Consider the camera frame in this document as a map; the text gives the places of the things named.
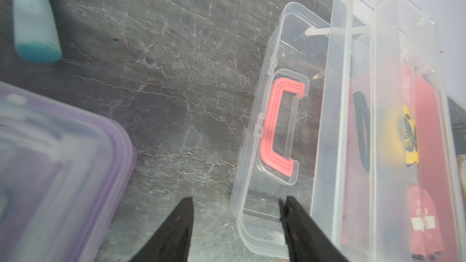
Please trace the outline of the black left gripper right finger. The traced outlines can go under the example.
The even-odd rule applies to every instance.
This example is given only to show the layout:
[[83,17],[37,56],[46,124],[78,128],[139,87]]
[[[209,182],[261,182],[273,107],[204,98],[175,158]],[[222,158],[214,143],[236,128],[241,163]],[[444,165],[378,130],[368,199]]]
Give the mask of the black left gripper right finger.
[[279,208],[290,262],[347,261],[293,196],[280,199]]

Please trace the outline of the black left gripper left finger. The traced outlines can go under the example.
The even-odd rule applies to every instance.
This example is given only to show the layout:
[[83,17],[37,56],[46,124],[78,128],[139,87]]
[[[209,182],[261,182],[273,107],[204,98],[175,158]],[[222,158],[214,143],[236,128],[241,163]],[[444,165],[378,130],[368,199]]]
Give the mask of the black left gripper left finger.
[[192,197],[183,198],[132,262],[187,262],[194,224]]

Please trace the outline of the purple toolbox with clear lid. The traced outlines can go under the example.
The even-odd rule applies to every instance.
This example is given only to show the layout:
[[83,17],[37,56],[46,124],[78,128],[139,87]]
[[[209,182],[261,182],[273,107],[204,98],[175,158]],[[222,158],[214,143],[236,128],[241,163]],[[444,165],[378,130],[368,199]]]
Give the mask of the purple toolbox with clear lid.
[[137,154],[117,122],[1,84],[1,260],[95,259]]

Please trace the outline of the pink toolbox with clear lid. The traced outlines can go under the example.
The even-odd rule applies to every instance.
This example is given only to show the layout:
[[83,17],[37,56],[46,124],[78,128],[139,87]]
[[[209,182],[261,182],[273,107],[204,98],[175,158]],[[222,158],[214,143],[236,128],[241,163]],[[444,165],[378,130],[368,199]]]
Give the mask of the pink toolbox with clear lid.
[[[253,253],[288,258],[279,200],[295,197],[354,262],[414,262],[408,188],[432,197],[444,251],[466,259],[466,221],[436,23],[410,0],[333,0],[325,21],[289,2],[269,38],[231,209]],[[416,120],[419,164],[389,144]]]

